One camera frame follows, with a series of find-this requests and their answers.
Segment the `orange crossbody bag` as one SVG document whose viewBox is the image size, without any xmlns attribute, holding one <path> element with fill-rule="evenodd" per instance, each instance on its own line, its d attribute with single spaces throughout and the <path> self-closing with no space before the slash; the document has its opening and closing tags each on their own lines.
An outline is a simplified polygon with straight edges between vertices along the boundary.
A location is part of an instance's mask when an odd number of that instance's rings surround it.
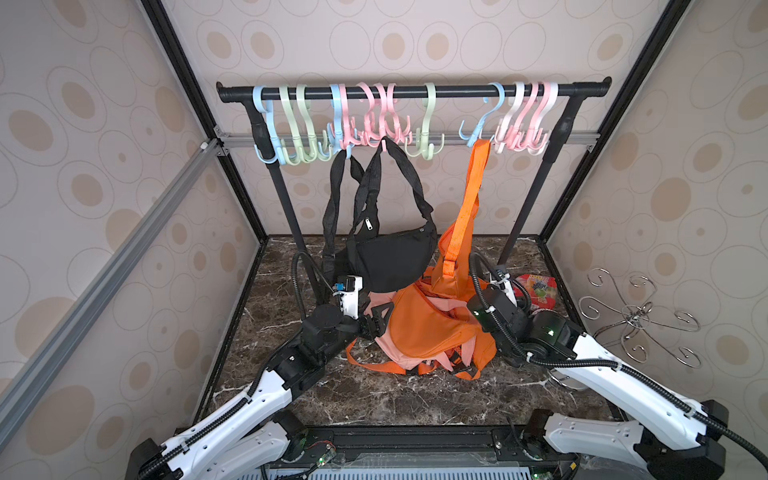
<svg viewBox="0 0 768 480">
<path fill-rule="evenodd" d="M 477 140 L 474 143 L 458 216 L 438 242 L 436 266 L 428 268 L 424 275 L 425 288 L 431 296 L 466 301 L 474 294 L 469 256 L 472 251 L 474 221 L 480 207 L 479 193 L 490 149 L 489 140 Z"/>
</svg>

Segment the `black crossbody bag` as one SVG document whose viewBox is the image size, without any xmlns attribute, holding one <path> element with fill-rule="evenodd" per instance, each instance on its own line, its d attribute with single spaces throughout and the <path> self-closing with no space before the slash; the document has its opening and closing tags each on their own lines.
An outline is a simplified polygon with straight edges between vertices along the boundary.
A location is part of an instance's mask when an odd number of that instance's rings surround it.
<svg viewBox="0 0 768 480">
<path fill-rule="evenodd" d="M 352 179 L 358 184 L 364 175 L 364 168 L 353 156 L 347 157 L 345 150 L 336 154 L 330 168 L 330 198 L 322 219 L 324 246 L 321 251 L 321 269 L 323 279 L 330 285 L 336 283 L 338 275 L 350 274 L 347 250 L 337 250 L 335 247 L 345 166 L 349 167 Z"/>
<path fill-rule="evenodd" d="M 384 152 L 394 159 L 411 187 L 415 205 L 424 219 L 420 227 L 391 234 L 379 232 L 378 199 Z M 366 289 L 376 293 L 393 292 L 421 278 L 437 245 L 432 212 L 420 177 L 405 151 L 389 137 L 383 137 L 355 194 L 354 221 L 346 240 L 351 269 L 363 278 Z"/>
</svg>

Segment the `light blue right hook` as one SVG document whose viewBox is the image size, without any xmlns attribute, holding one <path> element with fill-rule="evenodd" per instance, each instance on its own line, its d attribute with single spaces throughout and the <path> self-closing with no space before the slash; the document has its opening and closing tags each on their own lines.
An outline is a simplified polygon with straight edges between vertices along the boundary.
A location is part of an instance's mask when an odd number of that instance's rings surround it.
<svg viewBox="0 0 768 480">
<path fill-rule="evenodd" d="M 458 136 L 461 140 L 463 140 L 466 143 L 467 147 L 473 147 L 475 143 L 481 139 L 482 133 L 488 118 L 493 113 L 497 112 L 504 105 L 504 102 L 506 100 L 505 88 L 501 83 L 490 82 L 489 86 L 492 86 L 496 90 L 496 93 L 497 93 L 496 104 L 479 118 L 477 124 L 475 125 L 475 127 L 473 128 L 470 134 L 465 135 L 463 132 L 465 122 L 462 121 L 460 124 Z"/>
</svg>

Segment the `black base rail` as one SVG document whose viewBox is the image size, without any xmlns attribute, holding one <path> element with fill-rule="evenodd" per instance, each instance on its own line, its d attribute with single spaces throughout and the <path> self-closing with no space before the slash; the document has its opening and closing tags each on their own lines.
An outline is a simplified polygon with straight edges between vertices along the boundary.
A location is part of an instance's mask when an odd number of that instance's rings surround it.
<svg viewBox="0 0 768 480">
<path fill-rule="evenodd" d="M 183 440 L 156 479 L 573 479 L 590 460 L 652 478 L 671 451 L 636 422 L 536 427 L 306 427 L 268 422 L 219 453 Z"/>
</svg>

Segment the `green plastic hook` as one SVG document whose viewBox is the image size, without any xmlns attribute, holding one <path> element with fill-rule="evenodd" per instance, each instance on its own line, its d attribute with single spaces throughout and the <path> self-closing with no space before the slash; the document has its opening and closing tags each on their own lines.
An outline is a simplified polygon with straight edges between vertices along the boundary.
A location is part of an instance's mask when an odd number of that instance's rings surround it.
<svg viewBox="0 0 768 480">
<path fill-rule="evenodd" d="M 282 145 L 282 152 L 285 157 L 285 163 L 292 166 L 296 166 L 301 163 L 311 163 L 315 159 L 315 156 L 312 156 L 304 148 L 299 126 L 291 106 L 289 87 L 287 85 L 280 86 L 278 90 L 280 104 L 289 126 L 290 142 L 293 145 L 293 153 L 290 153 L 288 148 L 285 145 Z"/>
</svg>

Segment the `red snack packet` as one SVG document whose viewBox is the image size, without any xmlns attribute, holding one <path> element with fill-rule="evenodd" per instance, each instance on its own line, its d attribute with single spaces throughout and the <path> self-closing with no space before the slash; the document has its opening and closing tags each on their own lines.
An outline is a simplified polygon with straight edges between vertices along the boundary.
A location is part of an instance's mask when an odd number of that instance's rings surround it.
<svg viewBox="0 0 768 480">
<path fill-rule="evenodd" d="M 557 283 L 553 277 L 523 274 L 516 280 L 524 287 L 531 298 L 531 309 L 553 310 L 557 300 Z"/>
</svg>

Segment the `light blue hook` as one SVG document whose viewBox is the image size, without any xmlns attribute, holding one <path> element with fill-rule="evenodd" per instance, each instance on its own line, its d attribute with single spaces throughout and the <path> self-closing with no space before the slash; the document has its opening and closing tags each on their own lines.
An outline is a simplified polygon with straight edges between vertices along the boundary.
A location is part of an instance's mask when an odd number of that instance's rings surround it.
<svg viewBox="0 0 768 480">
<path fill-rule="evenodd" d="M 496 93 L 497 93 L 496 104 L 479 118 L 477 124 L 475 125 L 475 127 L 473 128 L 470 134 L 465 135 L 463 132 L 465 122 L 462 121 L 460 124 L 458 136 L 461 140 L 463 140 L 466 143 L 467 147 L 473 147 L 475 143 L 481 139 L 482 133 L 488 118 L 493 113 L 497 112 L 504 105 L 504 102 L 506 100 L 505 88 L 501 83 L 490 82 L 489 86 L 492 86 L 496 90 Z"/>
<path fill-rule="evenodd" d="M 264 139 L 265 147 L 262 148 L 255 142 L 255 149 L 263 163 L 283 166 L 286 164 L 287 154 L 276 130 L 274 102 L 263 98 L 263 90 L 264 86 L 255 86 L 252 91 L 253 106 L 264 123 L 261 137 Z"/>
</svg>

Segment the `aluminium side rail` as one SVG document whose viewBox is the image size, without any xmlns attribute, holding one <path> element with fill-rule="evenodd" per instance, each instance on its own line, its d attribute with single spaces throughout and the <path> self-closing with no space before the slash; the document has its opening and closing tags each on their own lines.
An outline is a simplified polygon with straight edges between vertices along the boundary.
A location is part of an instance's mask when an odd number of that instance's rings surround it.
<svg viewBox="0 0 768 480">
<path fill-rule="evenodd" d="M 222 151 L 223 142 L 213 138 L 198 148 L 11 382 L 1 398 L 2 448 L 16 435 L 199 176 Z"/>
</svg>

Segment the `green middle hook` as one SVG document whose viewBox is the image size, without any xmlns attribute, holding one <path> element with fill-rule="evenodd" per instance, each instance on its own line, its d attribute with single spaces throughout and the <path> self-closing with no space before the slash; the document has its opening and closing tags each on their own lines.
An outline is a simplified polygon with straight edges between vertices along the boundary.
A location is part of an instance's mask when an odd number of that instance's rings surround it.
<svg viewBox="0 0 768 480">
<path fill-rule="evenodd" d="M 411 158 L 421 156 L 424 160 L 431 161 L 443 150 L 445 146 L 445 136 L 441 135 L 439 146 L 436 146 L 431 139 L 431 123 L 437 106 L 437 89 L 432 82 L 427 82 L 425 88 L 427 96 L 424 99 L 424 116 L 422 118 L 421 127 L 416 130 L 416 137 L 412 142 L 416 150 L 410 152 L 407 145 L 404 146 L 404 150 Z"/>
</svg>

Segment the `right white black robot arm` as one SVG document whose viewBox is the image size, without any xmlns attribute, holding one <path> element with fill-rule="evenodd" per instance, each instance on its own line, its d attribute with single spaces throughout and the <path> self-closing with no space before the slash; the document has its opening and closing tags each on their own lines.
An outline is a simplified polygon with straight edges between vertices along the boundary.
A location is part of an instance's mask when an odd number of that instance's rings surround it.
<svg viewBox="0 0 768 480">
<path fill-rule="evenodd" d="M 474 295 L 469 311 L 514 365 L 532 364 L 574 379 L 629 415 L 626 422 L 575 419 L 549 410 L 519 436 L 527 454 L 548 451 L 600 457 L 645 470 L 655 479 L 718 479 L 726 438 L 761 465 L 767 456 L 728 427 L 727 409 L 684 397 L 612 354 L 578 324 L 552 310 L 521 306 L 519 288 L 501 266 L 469 255 Z"/>
</svg>

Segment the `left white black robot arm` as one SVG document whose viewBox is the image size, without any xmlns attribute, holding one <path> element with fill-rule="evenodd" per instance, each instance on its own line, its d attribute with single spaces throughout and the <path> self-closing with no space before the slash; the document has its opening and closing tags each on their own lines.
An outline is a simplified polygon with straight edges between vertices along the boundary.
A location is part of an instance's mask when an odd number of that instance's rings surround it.
<svg viewBox="0 0 768 480">
<path fill-rule="evenodd" d="M 307 311 L 296 287 L 299 330 L 224 406 L 162 444 L 145 440 L 135 447 L 126 478 L 236 479 L 299 448 L 304 426 L 288 406 L 354 340 L 385 332 L 387 300 L 396 290 L 362 275 L 339 275 L 325 289 L 330 301 Z"/>
</svg>

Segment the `white plastic hook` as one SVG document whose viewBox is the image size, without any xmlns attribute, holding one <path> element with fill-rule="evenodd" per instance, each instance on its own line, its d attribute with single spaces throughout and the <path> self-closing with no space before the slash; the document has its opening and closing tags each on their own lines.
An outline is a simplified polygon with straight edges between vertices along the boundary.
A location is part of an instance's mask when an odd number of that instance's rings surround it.
<svg viewBox="0 0 768 480">
<path fill-rule="evenodd" d="M 522 81 L 516 81 L 514 86 L 515 94 L 511 100 L 510 107 L 506 114 L 499 121 L 494 134 L 494 146 L 497 153 L 502 153 L 504 151 L 506 145 L 506 137 L 509 131 L 509 127 L 512 123 L 512 119 L 522 106 L 523 100 L 525 99 L 525 83 Z"/>
</svg>

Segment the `light blue leftmost hook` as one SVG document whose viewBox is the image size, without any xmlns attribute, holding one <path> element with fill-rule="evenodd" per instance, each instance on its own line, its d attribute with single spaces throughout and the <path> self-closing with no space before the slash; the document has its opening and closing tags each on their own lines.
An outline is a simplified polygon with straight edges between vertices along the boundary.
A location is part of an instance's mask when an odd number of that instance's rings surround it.
<svg viewBox="0 0 768 480">
<path fill-rule="evenodd" d="M 253 106 L 264 123 L 261 137 L 264 139 L 265 147 L 262 148 L 255 142 L 255 149 L 263 163 L 283 166 L 286 164 L 287 154 L 276 130 L 274 102 L 263 98 L 263 90 L 264 86 L 255 86 L 252 91 Z"/>
</svg>

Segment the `orange pink backpack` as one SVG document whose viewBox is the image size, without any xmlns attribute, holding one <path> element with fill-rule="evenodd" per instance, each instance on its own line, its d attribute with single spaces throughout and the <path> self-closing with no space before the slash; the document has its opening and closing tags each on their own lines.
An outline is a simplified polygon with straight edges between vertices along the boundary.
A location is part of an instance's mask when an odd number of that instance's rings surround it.
<svg viewBox="0 0 768 480">
<path fill-rule="evenodd" d="M 497 346 L 467 308 L 473 294 L 467 290 L 456 298 L 438 295 L 419 281 L 397 292 L 372 293 L 375 307 L 391 303 L 383 335 L 375 339 L 389 360 L 360 363 L 346 349 L 349 363 L 374 372 L 397 375 L 427 375 L 442 368 L 463 380 L 476 380 L 494 359 Z"/>
</svg>

